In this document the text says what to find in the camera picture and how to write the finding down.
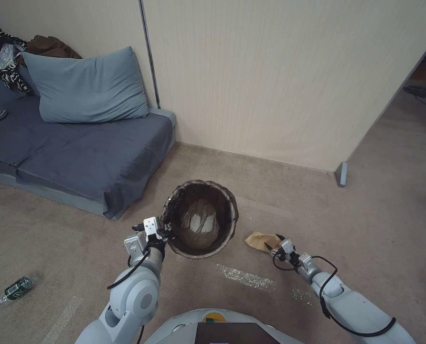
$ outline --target beige wall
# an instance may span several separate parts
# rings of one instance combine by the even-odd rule
[[[426,50],[426,0],[145,1],[178,140],[333,171]]]
[[[57,37],[82,57],[132,46],[148,101],[156,106],[138,0],[0,0],[0,27],[25,40]]]

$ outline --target blue pillow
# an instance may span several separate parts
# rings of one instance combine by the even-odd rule
[[[131,47],[88,59],[22,55],[40,92],[45,122],[101,123],[148,114]]]

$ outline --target clothing pile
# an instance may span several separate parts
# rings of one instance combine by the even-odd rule
[[[7,88],[17,88],[25,94],[30,94],[30,86],[21,78],[17,71],[19,60],[17,56],[25,51],[27,42],[8,35],[0,29],[0,80]]]
[[[82,58],[58,38],[36,35],[30,42],[8,35],[0,29],[0,80],[7,88],[30,94],[30,86],[18,72],[19,64],[26,67],[21,52],[50,57]]]

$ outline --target floor tape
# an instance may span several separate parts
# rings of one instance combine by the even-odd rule
[[[271,279],[259,277],[257,275],[243,272],[234,268],[229,268],[221,264],[216,264],[216,267],[223,277],[242,283],[248,287],[253,287],[255,289],[264,291],[271,291],[277,286],[277,282]]]
[[[60,336],[60,333],[62,333],[62,330],[64,327],[68,324],[68,322],[73,317],[74,313],[78,309],[79,305],[83,299],[78,298],[76,296],[73,296],[68,303],[68,305],[65,307],[65,309],[60,314],[57,321],[52,325],[51,329],[49,330],[48,334],[44,337],[42,344],[54,344],[57,338]]]

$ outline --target black and white patterned cloth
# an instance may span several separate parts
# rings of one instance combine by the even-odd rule
[[[27,42],[8,35],[0,29],[0,80],[8,88],[18,88],[25,94],[31,93],[30,86],[17,71],[17,56],[27,49]]]

